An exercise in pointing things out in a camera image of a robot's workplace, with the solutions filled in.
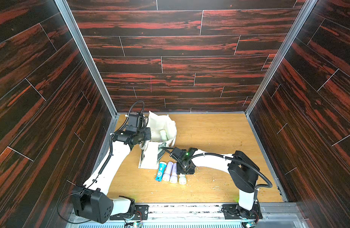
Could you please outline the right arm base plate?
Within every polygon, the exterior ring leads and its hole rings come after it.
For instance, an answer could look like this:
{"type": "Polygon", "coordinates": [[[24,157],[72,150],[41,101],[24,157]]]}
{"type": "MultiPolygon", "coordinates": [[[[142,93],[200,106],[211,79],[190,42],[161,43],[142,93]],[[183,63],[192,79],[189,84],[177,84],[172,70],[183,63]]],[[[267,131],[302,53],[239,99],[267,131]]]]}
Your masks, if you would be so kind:
{"type": "Polygon", "coordinates": [[[221,212],[223,213],[225,219],[257,220],[263,218],[258,202],[253,204],[250,211],[242,208],[238,204],[223,204],[221,207],[221,212]]]}

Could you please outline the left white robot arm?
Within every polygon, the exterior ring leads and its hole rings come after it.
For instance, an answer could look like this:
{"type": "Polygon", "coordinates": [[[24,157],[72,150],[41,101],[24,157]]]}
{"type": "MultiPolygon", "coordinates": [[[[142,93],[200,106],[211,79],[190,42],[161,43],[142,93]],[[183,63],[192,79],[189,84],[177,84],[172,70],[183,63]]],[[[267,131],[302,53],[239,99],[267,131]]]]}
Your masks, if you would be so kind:
{"type": "Polygon", "coordinates": [[[72,192],[72,204],[76,216],[98,223],[116,218],[131,219],[135,216],[135,200],[120,196],[110,199],[107,194],[119,167],[133,147],[151,140],[151,129],[116,131],[110,135],[106,159],[82,186],[72,192]]]}

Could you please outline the white floral canvas tote bag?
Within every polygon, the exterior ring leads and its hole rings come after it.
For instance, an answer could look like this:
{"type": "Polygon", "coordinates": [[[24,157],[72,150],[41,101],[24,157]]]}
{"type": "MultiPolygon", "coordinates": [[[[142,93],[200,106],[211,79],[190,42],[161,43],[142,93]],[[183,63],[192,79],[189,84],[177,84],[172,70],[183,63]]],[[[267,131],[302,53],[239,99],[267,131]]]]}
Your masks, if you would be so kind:
{"type": "Polygon", "coordinates": [[[157,169],[165,151],[161,147],[173,147],[176,141],[176,123],[168,115],[157,115],[149,112],[147,127],[151,128],[151,140],[139,145],[141,155],[138,167],[140,169],[157,169]],[[162,142],[160,131],[166,130],[168,140],[162,142]]]}

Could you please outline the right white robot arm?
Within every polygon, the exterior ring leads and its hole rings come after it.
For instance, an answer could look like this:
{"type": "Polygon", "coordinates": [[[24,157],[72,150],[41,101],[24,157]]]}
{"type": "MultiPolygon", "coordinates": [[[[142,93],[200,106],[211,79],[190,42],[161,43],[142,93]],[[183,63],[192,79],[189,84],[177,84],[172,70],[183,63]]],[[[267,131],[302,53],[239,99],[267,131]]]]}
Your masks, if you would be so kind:
{"type": "Polygon", "coordinates": [[[160,146],[161,151],[169,153],[176,161],[177,174],[193,175],[196,167],[206,167],[229,174],[239,189],[236,206],[222,209],[231,217],[257,221],[261,218],[257,194],[260,188],[272,188],[271,181],[260,172],[260,168],[242,151],[233,154],[209,153],[197,148],[188,150],[160,146]]]}

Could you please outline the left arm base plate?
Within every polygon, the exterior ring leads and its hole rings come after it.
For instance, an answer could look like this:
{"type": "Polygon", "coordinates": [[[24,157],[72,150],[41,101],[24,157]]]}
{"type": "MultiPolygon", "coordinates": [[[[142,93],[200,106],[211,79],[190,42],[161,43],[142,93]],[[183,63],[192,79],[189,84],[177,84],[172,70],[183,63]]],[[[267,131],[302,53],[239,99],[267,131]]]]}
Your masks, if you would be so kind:
{"type": "Polygon", "coordinates": [[[120,213],[112,215],[109,217],[109,220],[147,220],[148,219],[149,205],[146,204],[135,204],[130,206],[129,210],[126,213],[120,213]]]}

